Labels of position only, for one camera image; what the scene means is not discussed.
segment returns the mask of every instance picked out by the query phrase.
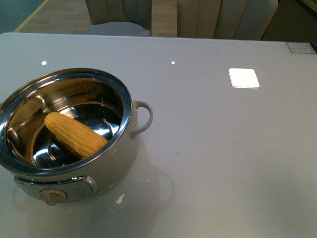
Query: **table surface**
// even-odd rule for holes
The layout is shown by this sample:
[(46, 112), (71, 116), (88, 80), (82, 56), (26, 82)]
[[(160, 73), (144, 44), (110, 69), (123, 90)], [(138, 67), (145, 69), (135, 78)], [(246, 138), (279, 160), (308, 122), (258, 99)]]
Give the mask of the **table surface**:
[[(316, 65), (285, 42), (0, 35), (0, 101), (88, 67), (154, 110), (110, 192), (48, 206), (0, 167), (0, 237), (317, 237)], [(254, 69), (260, 87), (233, 88), (230, 68)]]

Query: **corn cob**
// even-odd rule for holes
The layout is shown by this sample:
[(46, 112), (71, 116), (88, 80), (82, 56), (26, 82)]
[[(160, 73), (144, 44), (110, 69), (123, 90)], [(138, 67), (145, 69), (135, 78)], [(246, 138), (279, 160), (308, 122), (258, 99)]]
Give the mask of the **corn cob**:
[(83, 159), (96, 153), (108, 142), (86, 125), (58, 112), (48, 114), (44, 123), (59, 142)]

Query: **stainless steel pot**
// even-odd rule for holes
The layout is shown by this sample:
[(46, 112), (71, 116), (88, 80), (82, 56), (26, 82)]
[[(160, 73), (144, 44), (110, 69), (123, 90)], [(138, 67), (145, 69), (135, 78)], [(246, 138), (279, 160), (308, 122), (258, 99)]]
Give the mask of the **stainless steel pot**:
[[(137, 109), (149, 120), (137, 126)], [(80, 160), (44, 126), (58, 111), (86, 124), (109, 142)], [(115, 76), (96, 69), (65, 69), (41, 76), (14, 92), (0, 107), (0, 164), (29, 195), (49, 205), (105, 191), (131, 167), (139, 137), (152, 123), (151, 107), (132, 101)]]

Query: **white square light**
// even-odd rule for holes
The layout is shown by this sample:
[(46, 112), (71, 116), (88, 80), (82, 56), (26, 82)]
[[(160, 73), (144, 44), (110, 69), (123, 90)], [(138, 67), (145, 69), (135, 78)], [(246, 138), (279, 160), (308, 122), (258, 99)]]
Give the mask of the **white square light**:
[(229, 75), (234, 88), (259, 88), (257, 75), (250, 68), (231, 68)]

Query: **chair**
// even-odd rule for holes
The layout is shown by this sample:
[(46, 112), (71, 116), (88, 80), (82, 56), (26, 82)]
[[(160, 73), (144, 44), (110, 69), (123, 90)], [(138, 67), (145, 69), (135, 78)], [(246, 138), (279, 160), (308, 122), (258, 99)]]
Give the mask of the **chair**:
[(150, 36), (152, 0), (86, 0), (86, 35)]
[(278, 0), (178, 0), (177, 36), (260, 40)]

